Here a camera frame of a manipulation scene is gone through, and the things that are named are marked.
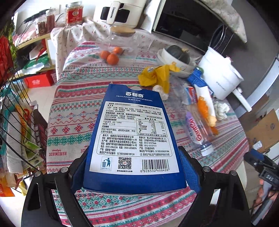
blue box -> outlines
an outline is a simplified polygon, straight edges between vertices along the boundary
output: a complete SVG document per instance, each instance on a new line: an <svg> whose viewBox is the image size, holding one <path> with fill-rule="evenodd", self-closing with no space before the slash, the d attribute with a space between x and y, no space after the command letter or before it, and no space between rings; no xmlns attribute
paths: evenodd
<svg viewBox="0 0 279 227"><path fill-rule="evenodd" d="M89 145L83 187L121 195L165 193L187 187L158 92L108 86Z"/></svg>

wire basket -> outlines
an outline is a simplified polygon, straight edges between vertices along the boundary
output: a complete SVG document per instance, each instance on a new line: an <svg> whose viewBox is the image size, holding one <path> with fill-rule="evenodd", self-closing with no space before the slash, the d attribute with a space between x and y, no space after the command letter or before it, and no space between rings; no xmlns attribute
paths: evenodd
<svg viewBox="0 0 279 227"><path fill-rule="evenodd" d="M18 182L46 173L47 122L27 94L9 39L1 36L0 45L0 178L12 173Z"/></svg>

qr code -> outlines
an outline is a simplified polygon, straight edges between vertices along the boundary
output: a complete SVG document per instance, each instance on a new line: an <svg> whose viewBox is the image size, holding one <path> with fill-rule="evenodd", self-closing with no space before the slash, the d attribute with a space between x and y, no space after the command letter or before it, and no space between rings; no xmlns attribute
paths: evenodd
<svg viewBox="0 0 279 227"><path fill-rule="evenodd" d="M118 157L118 169L132 169L132 158Z"/></svg>

wooden lid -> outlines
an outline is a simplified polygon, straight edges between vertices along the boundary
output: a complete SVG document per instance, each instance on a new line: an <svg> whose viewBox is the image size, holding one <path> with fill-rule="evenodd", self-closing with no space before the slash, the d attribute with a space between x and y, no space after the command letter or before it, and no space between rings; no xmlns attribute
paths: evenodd
<svg viewBox="0 0 279 227"><path fill-rule="evenodd" d="M119 36L132 36L136 33L134 29L125 26L112 26L110 28L112 34L119 35Z"/></svg>

orange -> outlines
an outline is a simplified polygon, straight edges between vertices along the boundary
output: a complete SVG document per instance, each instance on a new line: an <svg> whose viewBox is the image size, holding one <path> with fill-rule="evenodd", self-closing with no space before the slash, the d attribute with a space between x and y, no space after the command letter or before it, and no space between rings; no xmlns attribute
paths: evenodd
<svg viewBox="0 0 279 227"><path fill-rule="evenodd" d="M110 54L107 57L107 63L110 65L116 65L119 62L119 58L115 54Z"/></svg>
<svg viewBox="0 0 279 227"><path fill-rule="evenodd" d="M121 48L121 47L115 47L114 49L113 49L113 51L112 51L114 54L122 54L122 52L123 52L123 49Z"/></svg>
<svg viewBox="0 0 279 227"><path fill-rule="evenodd" d="M106 60L107 57L108 57L109 55L110 55L110 52L109 52L109 51L103 50L103 51L101 51L101 53L100 53L100 58Z"/></svg>

